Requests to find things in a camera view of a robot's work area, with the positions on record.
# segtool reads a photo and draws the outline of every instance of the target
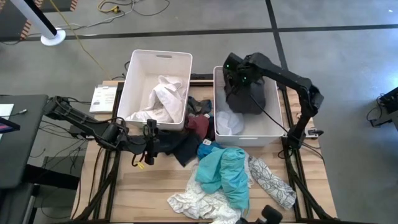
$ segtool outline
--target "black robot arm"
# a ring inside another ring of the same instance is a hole
[[[262,77],[269,77],[297,92],[301,117],[287,133],[287,142],[292,149],[299,149],[305,138],[305,127],[310,118],[318,113],[323,101],[323,96],[319,89],[312,85],[311,80],[274,65],[262,53],[247,55],[244,59],[230,53],[223,65],[223,71],[228,77],[226,82],[235,90],[248,87]]]
[[[44,115],[52,119],[68,121],[74,125],[71,131],[75,135],[93,136],[99,146],[110,151],[129,151],[133,154],[142,154],[144,151],[152,154],[156,152],[156,147],[153,147],[156,145],[152,143],[152,141],[159,141],[155,138],[156,120],[147,120],[148,133],[145,136],[129,136],[129,128],[126,127],[122,118],[98,121],[70,106],[68,99],[61,96],[49,99],[44,107]],[[117,119],[122,120],[122,123],[118,124]]]

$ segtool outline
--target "white round base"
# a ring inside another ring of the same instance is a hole
[[[67,36],[67,33],[63,29],[57,28],[57,34],[54,38],[48,39],[42,35],[40,40],[42,41],[42,44],[44,44],[46,46],[55,46],[55,45],[61,44],[61,42],[63,40],[65,40],[66,36]]]

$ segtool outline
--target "wooden tabletop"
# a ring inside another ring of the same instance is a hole
[[[116,81],[105,81],[104,84],[116,84]],[[196,100],[213,100],[213,87],[190,87],[189,95]],[[288,90],[290,108],[294,121],[297,122],[300,113],[299,99],[295,91]],[[288,128],[284,101],[282,93],[279,92],[280,104],[284,126]],[[98,120],[110,118],[110,114],[96,115]],[[129,134],[140,134],[141,131],[134,126]],[[318,147],[317,140],[305,140],[306,143]],[[90,142],[86,150],[85,161],[81,172],[81,199],[76,216],[80,214],[88,205],[91,182],[93,178],[94,164],[100,147],[95,142]],[[269,166],[274,175],[279,176],[288,182],[285,160],[279,159],[277,154],[282,150],[280,139],[274,141],[266,147],[244,147],[250,155],[260,157]],[[336,217],[335,206],[331,197],[325,166],[322,160],[306,147],[301,148],[302,163],[307,181],[307,186],[311,194],[323,209],[331,216]],[[104,152],[101,153],[97,163],[95,185],[93,195],[97,191],[98,182],[101,175]],[[183,214],[175,213],[167,199],[177,192],[184,192],[188,179],[191,176],[191,167],[196,163],[192,161],[186,167],[182,167],[173,155],[166,156],[160,153],[155,158],[153,166],[146,165],[144,169],[131,165],[132,154],[122,152],[119,165],[118,180],[115,189],[114,203],[111,215],[111,222],[200,222],[192,220]],[[250,189],[250,215],[249,222],[254,222],[261,216],[261,210],[265,205],[271,205],[283,214],[283,222],[295,222],[293,208],[286,210],[279,206],[257,183]],[[297,192],[301,214],[305,217],[302,194]],[[106,210],[106,200],[108,191],[105,192],[101,203],[100,218],[104,217]],[[76,194],[73,210],[78,202]]]

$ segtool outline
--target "concrete floor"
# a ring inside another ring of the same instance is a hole
[[[398,24],[398,2],[394,0],[271,0],[278,27],[363,26]],[[151,13],[162,9],[161,0],[145,0],[137,10]],[[87,25],[109,15],[96,10],[96,2],[80,0],[76,11],[65,13],[69,22]],[[46,13],[55,24],[63,24],[57,13]],[[170,0],[170,7],[153,17],[134,12],[80,34],[202,29],[271,28],[263,0],[186,1]],[[30,33],[37,32],[33,27]],[[398,133],[393,125],[372,128],[367,112],[375,99],[398,85],[396,58],[398,30],[345,30],[280,33],[289,70],[309,77],[325,96],[317,128],[333,199],[342,220],[396,223],[398,220]],[[135,49],[190,52],[193,73],[211,73],[227,54],[240,56],[260,51],[280,64],[272,33],[213,34],[172,37],[110,38],[83,40],[85,48],[112,77],[124,72]],[[75,40],[56,47],[40,42],[0,45],[1,94],[72,96],[91,100],[93,88],[107,79]],[[87,106],[77,105],[88,111]],[[54,156],[69,139],[39,133],[32,155],[46,147]],[[43,157],[32,159],[41,165]],[[70,208],[49,211],[64,216]],[[51,223],[40,211],[35,223]]]

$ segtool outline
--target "gray patterned fabric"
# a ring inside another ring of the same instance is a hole
[[[249,169],[254,180],[276,201],[280,206],[289,209],[296,201],[296,192],[282,179],[272,174],[268,166],[261,159],[249,158]]]

